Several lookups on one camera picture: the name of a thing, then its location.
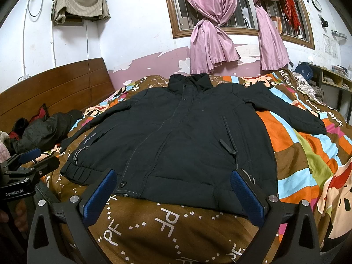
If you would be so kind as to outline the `black jacket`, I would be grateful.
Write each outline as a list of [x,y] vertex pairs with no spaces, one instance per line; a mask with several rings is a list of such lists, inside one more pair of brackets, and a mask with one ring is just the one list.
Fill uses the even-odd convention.
[[213,85],[207,74],[172,75],[94,117],[61,168],[79,185],[106,169],[115,194],[244,215],[230,175],[243,169],[267,194],[277,193],[277,163],[260,111],[292,128],[326,134],[322,120],[275,96],[263,82]]

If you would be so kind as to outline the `dark clothes pile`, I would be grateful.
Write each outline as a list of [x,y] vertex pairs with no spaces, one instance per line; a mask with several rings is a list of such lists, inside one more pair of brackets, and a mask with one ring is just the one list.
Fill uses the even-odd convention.
[[43,105],[38,115],[30,121],[22,117],[15,122],[5,145],[11,155],[26,153],[32,149],[48,151],[66,139],[73,125],[82,117],[82,112],[75,109],[50,116],[46,105]]

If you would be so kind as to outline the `colourful cartoon bedspread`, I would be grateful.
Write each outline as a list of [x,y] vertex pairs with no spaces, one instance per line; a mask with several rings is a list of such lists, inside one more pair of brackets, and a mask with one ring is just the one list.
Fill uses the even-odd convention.
[[[283,101],[318,116],[326,134],[292,128],[276,113],[260,111],[277,163],[277,193],[286,203],[310,202],[320,243],[337,243],[351,230],[351,126],[341,114],[300,92],[287,70],[258,77],[210,76],[213,85],[263,82]],[[86,109],[69,132],[60,167],[43,182],[61,201],[81,195],[87,185],[69,181],[61,168],[85,139],[78,131],[94,117],[137,93],[166,87],[170,77],[148,76]],[[165,204],[113,194],[90,231],[113,263],[235,263],[256,228],[244,215]]]

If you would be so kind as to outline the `wooden headboard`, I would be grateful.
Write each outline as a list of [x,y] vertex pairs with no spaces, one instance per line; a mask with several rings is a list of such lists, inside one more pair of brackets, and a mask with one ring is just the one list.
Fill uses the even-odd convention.
[[31,119],[45,104],[49,114],[83,110],[114,92],[102,58],[78,61],[34,75],[1,93],[1,130]]

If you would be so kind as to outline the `wooden shelf desk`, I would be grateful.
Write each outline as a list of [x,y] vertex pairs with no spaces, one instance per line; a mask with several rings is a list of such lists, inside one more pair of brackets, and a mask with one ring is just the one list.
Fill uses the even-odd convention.
[[325,67],[308,63],[312,83],[323,90],[323,101],[337,109],[347,122],[351,120],[351,80]]

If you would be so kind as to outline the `dark blue cap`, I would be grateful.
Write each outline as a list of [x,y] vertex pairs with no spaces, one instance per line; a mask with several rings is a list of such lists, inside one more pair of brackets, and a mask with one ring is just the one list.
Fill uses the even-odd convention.
[[305,63],[305,62],[297,65],[297,67],[295,67],[294,69],[294,72],[302,75],[302,77],[308,82],[312,79],[314,75],[313,69],[310,67],[308,63]]

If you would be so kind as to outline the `right pink curtain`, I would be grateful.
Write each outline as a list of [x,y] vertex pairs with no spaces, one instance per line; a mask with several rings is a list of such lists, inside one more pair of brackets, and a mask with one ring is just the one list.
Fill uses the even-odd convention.
[[261,5],[262,1],[264,0],[253,0],[259,30],[261,69],[278,70],[289,63],[289,55],[271,17]]

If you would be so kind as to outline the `pink curtain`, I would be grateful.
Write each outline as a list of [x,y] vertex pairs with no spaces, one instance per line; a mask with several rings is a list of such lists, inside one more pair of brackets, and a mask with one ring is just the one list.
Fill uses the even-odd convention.
[[187,0],[203,18],[190,40],[190,73],[212,73],[216,67],[240,59],[233,41],[221,28],[235,13],[237,0]]
[[264,0],[253,0],[259,30],[261,69],[278,70],[289,63],[289,55],[271,17],[261,5],[262,1]]

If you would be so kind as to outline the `red hanging tassel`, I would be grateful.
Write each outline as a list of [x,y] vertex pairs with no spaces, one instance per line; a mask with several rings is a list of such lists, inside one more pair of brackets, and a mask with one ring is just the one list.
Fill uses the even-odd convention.
[[283,2],[283,12],[286,17],[287,22],[295,29],[298,30],[301,26],[299,17],[295,8],[294,0],[282,0]]

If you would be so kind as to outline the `left pink curtain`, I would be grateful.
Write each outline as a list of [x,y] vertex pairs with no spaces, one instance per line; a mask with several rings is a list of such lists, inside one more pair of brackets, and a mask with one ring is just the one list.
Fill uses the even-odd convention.
[[240,59],[233,41],[221,28],[235,13],[237,0],[187,0],[203,18],[190,40],[190,73],[212,73],[216,67]]

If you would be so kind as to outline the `beige cloth-covered wall unit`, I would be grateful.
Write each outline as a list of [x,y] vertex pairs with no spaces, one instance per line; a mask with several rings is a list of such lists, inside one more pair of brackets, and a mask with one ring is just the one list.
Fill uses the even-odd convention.
[[51,21],[62,25],[66,22],[67,15],[92,21],[110,18],[107,0],[53,0]]

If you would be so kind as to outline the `round wall clock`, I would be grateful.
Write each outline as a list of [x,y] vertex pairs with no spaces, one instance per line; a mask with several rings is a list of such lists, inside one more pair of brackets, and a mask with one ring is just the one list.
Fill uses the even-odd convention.
[[312,4],[315,7],[315,9],[318,10],[318,12],[322,11],[322,6],[320,2],[318,2],[318,0],[312,0]]

